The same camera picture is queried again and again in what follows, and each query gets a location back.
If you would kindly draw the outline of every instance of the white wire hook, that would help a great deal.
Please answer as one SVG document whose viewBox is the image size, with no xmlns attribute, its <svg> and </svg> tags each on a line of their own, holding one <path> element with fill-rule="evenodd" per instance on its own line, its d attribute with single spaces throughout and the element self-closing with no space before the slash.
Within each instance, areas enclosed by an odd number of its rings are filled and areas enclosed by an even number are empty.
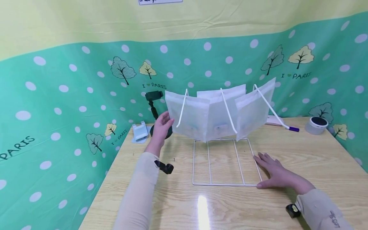
<svg viewBox="0 0 368 230">
<path fill-rule="evenodd" d="M 179 122 L 178 122 L 178 125 L 176 126 L 177 128 L 179 127 L 179 125 L 181 123 L 181 116 L 183 115 L 185 99 L 187 98 L 187 96 L 188 96 L 188 89 L 185 89 L 184 101 L 183 101 L 183 105 L 181 106 L 181 112 L 180 112 Z"/>
<path fill-rule="evenodd" d="M 225 102 L 225 107 L 226 107 L 227 115 L 229 116 L 229 119 L 230 119 L 231 127 L 233 128 L 233 131 L 235 132 L 235 134 L 238 134 L 238 132 L 236 131 L 236 129 L 234 127 L 233 120 L 231 119 L 229 108 L 227 107 L 227 103 L 226 103 L 226 100 L 225 100 L 224 93 L 222 92 L 222 88 L 220 88 L 220 92 L 221 92 L 222 98 L 224 99 L 224 102 Z"/>
</svg>

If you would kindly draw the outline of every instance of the white polka dot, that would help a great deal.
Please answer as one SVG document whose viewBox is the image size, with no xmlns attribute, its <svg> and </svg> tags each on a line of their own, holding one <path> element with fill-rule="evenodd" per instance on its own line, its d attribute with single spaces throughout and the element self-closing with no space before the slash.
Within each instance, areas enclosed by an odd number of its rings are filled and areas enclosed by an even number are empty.
<svg viewBox="0 0 368 230">
<path fill-rule="evenodd" d="M 326 54 L 326 55 L 322 58 L 322 61 L 326 61 L 329 57 L 330 57 L 330 53 Z"/>
<path fill-rule="evenodd" d="M 21 120 L 21 121 L 25 121 L 25 120 L 28 120 L 31 118 L 31 114 L 28 112 L 28 111 L 19 111 L 15 114 L 15 117 L 18 119 L 18 120 Z"/>
<path fill-rule="evenodd" d="M 59 139 L 60 139 L 60 133 L 55 132 L 55 133 L 51 134 L 51 140 L 57 141 Z"/>
<path fill-rule="evenodd" d="M 294 34 L 295 34 L 295 30 L 293 29 L 293 30 L 290 32 L 290 34 L 289 34 L 289 38 L 292 38 L 292 37 L 294 36 Z"/>
<path fill-rule="evenodd" d="M 160 46 L 160 50 L 162 53 L 167 53 L 167 46 L 165 45 Z"/>
<path fill-rule="evenodd" d="M 257 39 L 253 39 L 250 43 L 250 47 L 251 48 L 256 48 L 258 45 L 258 40 Z"/>
<path fill-rule="evenodd" d="M 36 90 L 36 86 L 32 82 L 30 82 L 30 81 L 27 81 L 25 83 L 25 87 L 27 87 L 27 89 L 32 90 L 32 91 L 35 91 Z"/>
<path fill-rule="evenodd" d="M 87 107 L 81 106 L 81 107 L 79 107 L 79 111 L 81 111 L 82 113 L 84 113 L 84 112 L 87 111 Z"/>
<path fill-rule="evenodd" d="M 59 209 L 62 209 L 64 208 L 66 205 L 67 205 L 68 201 L 67 200 L 62 200 L 60 203 L 59 203 Z"/>
<path fill-rule="evenodd" d="M 350 21 L 346 21 L 342 26 L 341 26 L 341 31 L 343 31 L 344 29 L 346 29 L 346 27 L 349 25 Z"/>
<path fill-rule="evenodd" d="M 5 188 L 6 186 L 6 180 L 0 180 L 0 190 Z"/>
<path fill-rule="evenodd" d="M 318 78 L 312 78 L 311 79 L 311 84 L 314 84 L 314 83 L 316 83 L 318 81 Z"/>
<path fill-rule="evenodd" d="M 40 169 L 45 170 L 51 167 L 51 161 L 44 161 L 40 164 Z"/>
<path fill-rule="evenodd" d="M 77 176 L 75 174 L 70 174 L 68 177 L 67 177 L 67 181 L 73 181 L 77 178 Z"/>
<path fill-rule="evenodd" d="M 209 51 L 211 49 L 211 43 L 209 42 L 206 42 L 204 45 L 203 45 L 203 48 L 205 49 L 205 51 Z"/>
<path fill-rule="evenodd" d="M 74 150 L 74 155 L 79 156 L 82 153 L 80 149 Z"/>
<path fill-rule="evenodd" d="M 341 109 L 340 110 L 340 114 L 343 115 L 343 116 L 345 116 L 347 114 L 346 109 Z"/>
<path fill-rule="evenodd" d="M 225 59 L 225 62 L 226 62 L 227 64 L 232 63 L 232 62 L 233 62 L 233 57 L 228 56 L 228 57 Z"/>
<path fill-rule="evenodd" d="M 39 56 L 36 56 L 33 58 L 33 61 L 39 65 L 39 66 L 44 66 L 46 64 L 46 60 L 43 59 L 43 57 L 39 57 Z"/>
<path fill-rule="evenodd" d="M 367 40 L 367 37 L 368 37 L 368 35 L 367 34 L 365 34 L 365 33 L 363 33 L 363 34 L 360 34 L 360 35 L 358 35 L 356 38 L 355 38 L 355 43 L 362 43 L 362 42 L 364 42 L 365 40 Z"/>
<path fill-rule="evenodd" d="M 359 85 L 357 87 L 355 87 L 355 92 L 356 93 L 362 93 L 364 91 L 364 87 L 362 85 Z"/>
<path fill-rule="evenodd" d="M 249 75 L 249 74 L 251 74 L 252 73 L 252 69 L 251 68 L 248 68 L 246 71 L 245 71 L 245 74 L 246 75 Z"/>
<path fill-rule="evenodd" d="M 185 64 L 185 65 L 187 65 L 187 66 L 188 66 L 188 65 L 190 65 L 190 63 L 191 63 L 191 62 L 190 62 L 190 59 L 189 59 L 189 58 L 185 58 L 185 59 L 184 59 L 184 64 Z"/>
<path fill-rule="evenodd" d="M 313 50 L 316 47 L 316 44 L 314 42 L 308 43 L 308 48 Z"/>
<path fill-rule="evenodd" d="M 340 66 L 340 71 L 341 72 L 346 72 L 350 69 L 350 65 L 342 65 Z"/>
<path fill-rule="evenodd" d="M 60 109 L 60 108 L 55 108 L 55 109 L 54 109 L 54 112 L 55 112 L 57 115 L 60 115 L 60 114 L 61 114 L 61 109 Z"/>
<path fill-rule="evenodd" d="M 360 166 L 362 166 L 363 165 L 363 162 L 362 162 L 362 160 L 361 159 L 359 159 L 359 158 L 354 158 L 354 160 L 360 165 Z"/>
<path fill-rule="evenodd" d="M 66 85 L 60 85 L 59 90 L 63 93 L 66 93 L 69 91 L 69 88 Z"/>
<path fill-rule="evenodd" d="M 93 187 L 94 187 L 95 185 L 94 184 L 89 184 L 89 186 L 87 187 L 87 190 L 88 191 L 91 191 L 92 189 L 93 189 Z"/>
<path fill-rule="evenodd" d="M 31 230 L 32 226 L 31 225 L 27 225 L 25 227 L 23 227 L 21 230 Z"/>
<path fill-rule="evenodd" d="M 327 90 L 327 93 L 330 94 L 330 95 L 334 95 L 336 93 L 336 90 L 335 89 L 329 89 L 329 90 Z"/>
<path fill-rule="evenodd" d="M 42 196 L 41 192 L 35 192 L 29 197 L 29 201 L 30 202 L 36 202 L 41 198 L 41 196 Z"/>
<path fill-rule="evenodd" d="M 69 69 L 73 72 L 77 71 L 77 67 L 74 64 L 70 64 Z"/>
<path fill-rule="evenodd" d="M 348 133 L 347 133 L 347 137 L 348 137 L 349 139 L 354 139 L 354 138 L 355 138 L 355 134 L 354 134 L 353 132 L 348 132 Z"/>
<path fill-rule="evenodd" d="M 212 72 L 211 72 L 211 71 L 207 70 L 207 71 L 205 72 L 205 76 L 206 76 L 206 77 L 211 77 L 211 75 L 212 75 Z"/>
<path fill-rule="evenodd" d="M 90 50 L 87 46 L 82 46 L 82 51 L 86 54 L 89 54 L 90 53 Z"/>
<path fill-rule="evenodd" d="M 98 72 L 97 72 L 97 76 L 99 76 L 99 77 L 101 77 L 101 78 L 102 78 L 102 77 L 105 77 L 105 75 L 104 75 L 104 74 L 103 74 L 103 72 L 101 72 L 101 71 L 98 71 Z"/>
<path fill-rule="evenodd" d="M 128 53 L 129 52 L 129 47 L 127 45 L 122 45 L 121 46 L 121 50 L 125 53 Z"/>
<path fill-rule="evenodd" d="M 87 207 L 84 207 L 82 208 L 80 211 L 79 211 L 79 214 L 83 215 L 87 212 L 88 208 Z"/>
</svg>

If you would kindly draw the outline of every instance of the finger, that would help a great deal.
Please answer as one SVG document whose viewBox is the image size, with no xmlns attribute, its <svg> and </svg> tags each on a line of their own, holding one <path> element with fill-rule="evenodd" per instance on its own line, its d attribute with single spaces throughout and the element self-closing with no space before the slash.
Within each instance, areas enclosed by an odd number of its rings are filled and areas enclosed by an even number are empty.
<svg viewBox="0 0 368 230">
<path fill-rule="evenodd" d="M 254 160 L 263 168 L 267 169 L 267 163 L 263 161 L 262 159 L 258 158 L 257 156 L 253 156 Z"/>
<path fill-rule="evenodd" d="M 262 182 L 259 182 L 257 184 L 257 188 L 271 188 L 271 187 L 276 187 L 276 184 L 275 184 L 275 182 L 272 178 L 268 179 L 268 180 L 265 180 L 265 181 L 262 181 Z"/>
</svg>

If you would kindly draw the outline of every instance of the white plastic bag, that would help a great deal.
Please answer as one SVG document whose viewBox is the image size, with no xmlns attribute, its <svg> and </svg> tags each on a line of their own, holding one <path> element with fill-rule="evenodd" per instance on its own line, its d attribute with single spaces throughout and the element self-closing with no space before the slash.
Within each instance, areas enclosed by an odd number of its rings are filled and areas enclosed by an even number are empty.
<svg viewBox="0 0 368 230">
<path fill-rule="evenodd" d="M 184 95 L 165 91 L 165 101 L 170 118 L 175 119 L 173 132 L 205 142 L 210 101 L 208 99 L 187 96 L 180 125 L 176 127 L 179 122 L 184 97 Z"/>
<path fill-rule="evenodd" d="M 273 78 L 258 88 L 268 103 L 271 103 L 275 82 L 276 78 Z M 239 141 L 266 123 L 269 107 L 256 89 L 235 99 L 235 103 L 238 110 L 236 140 Z"/>
<path fill-rule="evenodd" d="M 222 92 L 224 94 L 234 127 L 236 128 L 238 110 L 235 105 L 235 99 L 245 95 L 245 84 L 230 89 L 223 89 Z M 198 91 L 197 97 L 210 100 L 207 135 L 205 140 L 210 141 L 221 137 L 235 135 L 225 107 L 221 90 Z"/>
</svg>

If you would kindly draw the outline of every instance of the wire frame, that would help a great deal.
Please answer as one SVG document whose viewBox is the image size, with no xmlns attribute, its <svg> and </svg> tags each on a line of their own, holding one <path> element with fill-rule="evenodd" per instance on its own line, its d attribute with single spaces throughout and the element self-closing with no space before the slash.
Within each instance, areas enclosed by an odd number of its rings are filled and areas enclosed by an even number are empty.
<svg viewBox="0 0 368 230">
<path fill-rule="evenodd" d="M 221 139 L 215 139 L 213 141 L 233 141 L 234 143 L 234 148 L 235 148 L 235 153 L 236 153 L 236 157 L 237 157 L 237 160 L 238 160 L 238 164 L 239 164 L 239 170 L 240 170 L 240 175 L 241 175 L 241 180 L 242 180 L 242 184 L 216 184 L 216 183 L 212 183 L 212 177 L 211 177 L 211 163 L 210 163 L 210 152 L 209 152 L 209 143 L 207 142 L 207 155 L 208 155 L 208 172 L 209 172 L 209 183 L 195 183 L 194 182 L 194 162 L 195 162 L 195 142 L 199 141 L 199 140 L 194 140 L 193 142 L 193 172 L 192 172 L 192 184 L 193 185 L 211 185 L 211 186 L 244 186 L 244 187 L 255 187 L 257 186 L 256 184 L 247 184 L 245 183 L 244 181 L 244 177 L 243 177 L 243 171 L 241 170 L 241 165 L 240 165 L 240 161 L 239 161 L 239 154 L 238 154 L 238 150 L 236 148 L 236 139 L 235 138 L 221 138 Z M 252 149 L 252 146 L 251 146 L 251 143 L 249 142 L 248 138 L 242 138 L 240 140 L 244 140 L 244 141 L 247 141 L 248 144 L 249 144 L 249 148 L 252 152 L 252 156 L 254 156 L 254 153 L 253 153 L 253 149 Z M 256 166 L 256 169 L 257 169 L 257 172 L 258 172 L 258 176 L 259 176 L 259 179 L 260 181 L 262 181 L 262 176 L 259 172 L 259 168 L 258 168 L 258 165 L 256 163 L 255 160 L 254 161 L 254 164 Z"/>
</svg>

